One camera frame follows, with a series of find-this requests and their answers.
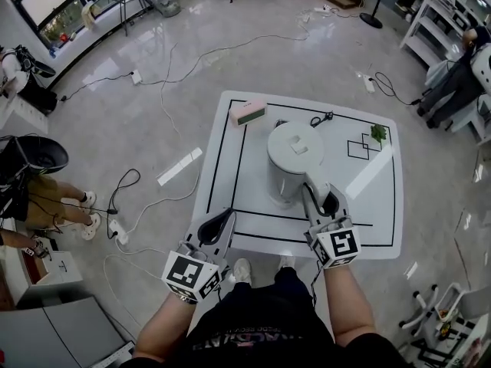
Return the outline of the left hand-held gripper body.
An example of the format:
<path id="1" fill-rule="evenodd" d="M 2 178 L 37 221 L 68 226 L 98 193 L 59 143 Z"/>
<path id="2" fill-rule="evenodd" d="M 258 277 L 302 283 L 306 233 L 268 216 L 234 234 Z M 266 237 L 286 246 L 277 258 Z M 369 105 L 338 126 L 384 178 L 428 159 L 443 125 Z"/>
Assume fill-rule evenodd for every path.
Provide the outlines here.
<path id="1" fill-rule="evenodd" d="M 170 251 L 162 281 L 174 294 L 194 303 L 204 301 L 226 278 L 230 267 L 216 250 L 205 251 L 182 241 Z"/>

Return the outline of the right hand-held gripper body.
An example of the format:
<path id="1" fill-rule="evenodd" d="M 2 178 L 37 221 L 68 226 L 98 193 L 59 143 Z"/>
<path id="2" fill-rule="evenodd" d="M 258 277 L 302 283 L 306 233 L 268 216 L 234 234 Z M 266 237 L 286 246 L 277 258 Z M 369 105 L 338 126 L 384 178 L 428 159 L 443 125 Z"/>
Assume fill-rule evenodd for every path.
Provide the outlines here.
<path id="1" fill-rule="evenodd" d="M 349 265 L 361 253 L 358 227 L 350 216 L 313 225 L 305 237 L 323 269 Z"/>

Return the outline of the white electric kettle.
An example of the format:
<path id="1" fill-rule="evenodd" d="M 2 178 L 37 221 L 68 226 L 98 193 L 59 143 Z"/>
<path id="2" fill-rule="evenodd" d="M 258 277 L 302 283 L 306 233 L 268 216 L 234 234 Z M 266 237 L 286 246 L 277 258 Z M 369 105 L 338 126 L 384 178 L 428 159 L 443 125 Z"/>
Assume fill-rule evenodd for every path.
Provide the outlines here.
<path id="1" fill-rule="evenodd" d="M 277 126 L 269 135 L 267 155 L 270 197 L 298 198 L 307 183 L 318 206 L 324 204 L 331 184 L 322 166 L 324 142 L 314 127 L 298 121 Z"/>

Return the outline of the person's left forearm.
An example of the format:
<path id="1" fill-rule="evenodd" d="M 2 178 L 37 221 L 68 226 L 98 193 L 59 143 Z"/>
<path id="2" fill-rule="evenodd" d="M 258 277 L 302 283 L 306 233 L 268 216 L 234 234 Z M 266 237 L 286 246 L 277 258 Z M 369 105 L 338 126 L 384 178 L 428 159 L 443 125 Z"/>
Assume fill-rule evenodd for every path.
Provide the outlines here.
<path id="1" fill-rule="evenodd" d="M 169 293 L 159 310 L 141 330 L 133 358 L 163 363 L 185 339 L 196 309 L 195 304 Z"/>

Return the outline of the person's right forearm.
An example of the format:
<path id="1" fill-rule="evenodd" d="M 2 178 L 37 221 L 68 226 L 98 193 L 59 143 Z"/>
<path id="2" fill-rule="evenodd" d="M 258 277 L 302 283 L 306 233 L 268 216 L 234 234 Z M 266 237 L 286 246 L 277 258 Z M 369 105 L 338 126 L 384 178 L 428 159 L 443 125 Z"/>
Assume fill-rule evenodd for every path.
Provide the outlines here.
<path id="1" fill-rule="evenodd" d="M 363 334 L 374 334 L 371 306 L 351 269 L 347 265 L 324 269 L 324 278 L 335 343 L 346 347 Z"/>

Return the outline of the person's black shorts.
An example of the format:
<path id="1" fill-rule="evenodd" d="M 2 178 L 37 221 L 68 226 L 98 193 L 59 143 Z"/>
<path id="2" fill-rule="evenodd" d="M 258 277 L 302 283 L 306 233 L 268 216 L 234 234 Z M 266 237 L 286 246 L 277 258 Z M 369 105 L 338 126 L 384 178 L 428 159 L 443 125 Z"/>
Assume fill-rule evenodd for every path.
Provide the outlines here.
<path id="1" fill-rule="evenodd" d="M 282 267 L 275 275 L 274 283 L 253 288 L 245 282 L 237 283 L 222 300 L 222 303 L 242 303 L 245 301 L 264 301 L 274 299 L 280 304 L 290 304 L 295 308 L 313 308 L 312 297 L 304 282 L 292 267 Z"/>

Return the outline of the small green potted plant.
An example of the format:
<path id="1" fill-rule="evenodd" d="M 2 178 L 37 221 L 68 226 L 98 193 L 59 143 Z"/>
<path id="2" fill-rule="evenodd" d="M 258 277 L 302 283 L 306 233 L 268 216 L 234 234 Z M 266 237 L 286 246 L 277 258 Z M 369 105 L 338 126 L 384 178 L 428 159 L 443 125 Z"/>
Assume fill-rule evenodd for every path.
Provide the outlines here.
<path id="1" fill-rule="evenodd" d="M 380 150 L 383 149 L 384 141 L 387 139 L 387 131 L 385 126 L 380 124 L 374 124 L 371 126 L 371 138 L 374 142 L 377 142 Z"/>

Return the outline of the person's black t-shirt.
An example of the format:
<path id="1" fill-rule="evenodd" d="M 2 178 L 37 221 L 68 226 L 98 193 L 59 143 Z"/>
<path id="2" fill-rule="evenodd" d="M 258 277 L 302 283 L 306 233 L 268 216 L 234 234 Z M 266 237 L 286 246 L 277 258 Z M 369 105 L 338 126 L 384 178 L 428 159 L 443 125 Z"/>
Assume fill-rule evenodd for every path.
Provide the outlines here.
<path id="1" fill-rule="evenodd" d="M 337 345 L 311 310 L 278 299 L 222 301 L 163 361 L 128 360 L 121 368 L 410 368 L 393 344 L 366 333 Z"/>

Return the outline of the pink green-faced clock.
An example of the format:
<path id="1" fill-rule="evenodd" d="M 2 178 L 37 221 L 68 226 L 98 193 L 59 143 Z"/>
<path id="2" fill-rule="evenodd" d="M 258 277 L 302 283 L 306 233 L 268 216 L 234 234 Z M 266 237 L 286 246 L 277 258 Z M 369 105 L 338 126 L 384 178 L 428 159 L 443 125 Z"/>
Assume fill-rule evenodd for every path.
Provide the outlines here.
<path id="1" fill-rule="evenodd" d="M 266 115 L 267 104 L 261 100 L 250 100 L 233 105 L 229 109 L 229 117 L 236 127 L 246 126 Z"/>

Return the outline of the gray cabinet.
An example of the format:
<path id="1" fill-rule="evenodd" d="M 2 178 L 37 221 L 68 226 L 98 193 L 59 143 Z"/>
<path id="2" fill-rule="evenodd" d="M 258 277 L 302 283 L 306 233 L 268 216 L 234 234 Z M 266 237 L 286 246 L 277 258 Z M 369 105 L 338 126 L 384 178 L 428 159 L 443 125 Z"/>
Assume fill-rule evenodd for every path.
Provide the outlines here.
<path id="1" fill-rule="evenodd" d="M 94 297 L 0 312 L 0 368 L 90 368 L 125 344 Z"/>

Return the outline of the black dome backpack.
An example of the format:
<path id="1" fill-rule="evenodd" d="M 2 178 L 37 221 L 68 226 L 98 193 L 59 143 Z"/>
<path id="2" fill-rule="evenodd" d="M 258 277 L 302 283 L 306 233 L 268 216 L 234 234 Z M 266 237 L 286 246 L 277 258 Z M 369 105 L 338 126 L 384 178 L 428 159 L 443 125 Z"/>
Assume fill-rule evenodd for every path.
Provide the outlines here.
<path id="1" fill-rule="evenodd" d="M 56 173 L 69 163 L 65 148 L 55 140 L 38 135 L 0 138 L 0 173 L 13 176 Z"/>

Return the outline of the white shelf unit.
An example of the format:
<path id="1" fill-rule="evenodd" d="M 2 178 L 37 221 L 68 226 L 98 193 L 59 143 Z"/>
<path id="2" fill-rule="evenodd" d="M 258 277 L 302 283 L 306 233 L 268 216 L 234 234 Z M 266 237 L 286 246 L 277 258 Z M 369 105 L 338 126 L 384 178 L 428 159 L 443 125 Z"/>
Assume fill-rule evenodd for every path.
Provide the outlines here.
<path id="1" fill-rule="evenodd" d="M 400 44 L 427 66 L 458 60 L 463 33 L 474 25 L 491 28 L 491 0 L 423 0 Z"/>

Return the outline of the white backpack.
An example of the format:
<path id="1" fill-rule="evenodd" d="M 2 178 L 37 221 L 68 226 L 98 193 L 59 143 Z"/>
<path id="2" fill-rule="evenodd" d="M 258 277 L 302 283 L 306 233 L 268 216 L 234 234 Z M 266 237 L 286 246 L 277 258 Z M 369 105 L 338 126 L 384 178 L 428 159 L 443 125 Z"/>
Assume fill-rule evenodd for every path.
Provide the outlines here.
<path id="1" fill-rule="evenodd" d="M 476 51 L 470 66 L 484 91 L 491 96 L 491 43 L 483 45 Z"/>

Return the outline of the white low cabinet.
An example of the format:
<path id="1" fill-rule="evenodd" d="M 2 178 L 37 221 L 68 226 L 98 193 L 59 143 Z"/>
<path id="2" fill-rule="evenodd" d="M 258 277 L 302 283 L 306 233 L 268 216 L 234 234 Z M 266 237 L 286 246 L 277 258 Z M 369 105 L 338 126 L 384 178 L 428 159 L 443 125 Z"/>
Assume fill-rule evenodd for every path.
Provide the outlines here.
<path id="1" fill-rule="evenodd" d="M 48 118 L 19 96 L 0 96 L 0 136 L 48 135 Z"/>

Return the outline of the gray bin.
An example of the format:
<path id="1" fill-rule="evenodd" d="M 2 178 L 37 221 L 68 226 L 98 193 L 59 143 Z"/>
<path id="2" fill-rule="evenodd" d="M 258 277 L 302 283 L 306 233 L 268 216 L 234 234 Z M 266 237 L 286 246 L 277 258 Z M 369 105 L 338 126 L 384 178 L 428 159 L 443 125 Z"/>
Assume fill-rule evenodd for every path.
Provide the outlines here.
<path id="1" fill-rule="evenodd" d="M 171 18 L 181 12 L 180 0 L 157 0 L 157 6 L 164 18 Z"/>

